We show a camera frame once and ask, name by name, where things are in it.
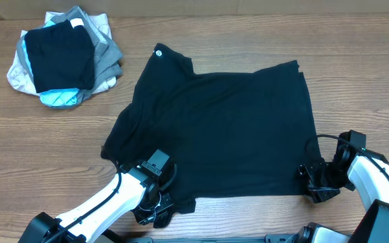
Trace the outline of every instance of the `white tag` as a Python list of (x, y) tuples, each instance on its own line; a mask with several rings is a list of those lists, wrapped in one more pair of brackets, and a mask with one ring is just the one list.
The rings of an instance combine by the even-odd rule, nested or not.
[(76, 26), (79, 26), (79, 25), (81, 25), (81, 26), (84, 25), (84, 22), (82, 21), (81, 18), (72, 19), (72, 20), (70, 20), (70, 23), (71, 23), (71, 26), (73, 26), (73, 28)]

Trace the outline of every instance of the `wall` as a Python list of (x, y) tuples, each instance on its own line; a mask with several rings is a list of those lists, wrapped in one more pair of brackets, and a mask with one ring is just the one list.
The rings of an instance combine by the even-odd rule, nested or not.
[(389, 12), (389, 0), (0, 0), (0, 19), (38, 19), (73, 5), (111, 17)]

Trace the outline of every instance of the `white cloth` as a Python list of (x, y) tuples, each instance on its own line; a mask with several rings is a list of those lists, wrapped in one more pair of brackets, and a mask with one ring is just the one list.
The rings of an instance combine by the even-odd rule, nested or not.
[[(57, 12), (46, 12), (46, 16), (44, 17), (44, 23), (47, 23), (53, 16), (61, 15), (63, 13)], [(99, 16), (89, 16), (92, 23), (98, 28), (99, 31), (105, 33), (109, 38), (112, 38), (111, 28), (109, 26), (109, 21), (107, 20), (107, 14), (100, 14)], [(23, 30), (20, 32), (20, 36), (24, 36), (27, 31)], [(7, 73), (7, 79), (10, 85), (17, 91), (24, 92), (27, 94), (32, 94), (36, 96), (40, 96), (36, 92), (35, 86), (31, 77), (28, 75), (28, 72), (22, 67), (20, 64), (20, 60), (18, 57), (18, 52), (14, 54), (13, 64)], [(103, 91), (106, 91), (116, 85), (116, 77), (112, 77), (103, 82), (96, 90), (94, 90), (93, 94), (97, 94)]]

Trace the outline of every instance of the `wooden table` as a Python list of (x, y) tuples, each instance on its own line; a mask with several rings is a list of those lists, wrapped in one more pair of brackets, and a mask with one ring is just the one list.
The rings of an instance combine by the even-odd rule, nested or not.
[[(17, 242), (39, 212), (69, 211), (113, 177), (100, 158), (156, 43), (193, 59), (196, 73), (253, 72), (297, 59), (307, 80), (318, 133), (354, 129), (389, 160), (389, 14), (111, 19), (125, 57), (109, 92), (72, 110), (45, 107), (5, 77), (20, 30), (43, 20), (0, 21), (0, 242)], [(330, 160), (335, 141), (322, 140)], [(130, 236), (230, 237), (293, 233), (310, 221), (351, 233), (365, 211), (342, 190), (314, 205), (302, 196), (199, 198), (196, 212), (165, 229), (139, 226), (131, 213), (111, 229)]]

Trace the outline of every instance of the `folded black fabric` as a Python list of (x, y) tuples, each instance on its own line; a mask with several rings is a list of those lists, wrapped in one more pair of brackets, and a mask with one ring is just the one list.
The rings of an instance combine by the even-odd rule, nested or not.
[(83, 26), (66, 20), (30, 30), (25, 44), (37, 92), (94, 87), (94, 45)]
[[(304, 194), (295, 172), (310, 164), (304, 145), (316, 129), (298, 68), (195, 74), (190, 58), (157, 44), (102, 157), (125, 163), (164, 151), (178, 165), (169, 189), (178, 211), (193, 211), (197, 197)], [(317, 143), (309, 149), (320, 157)]]

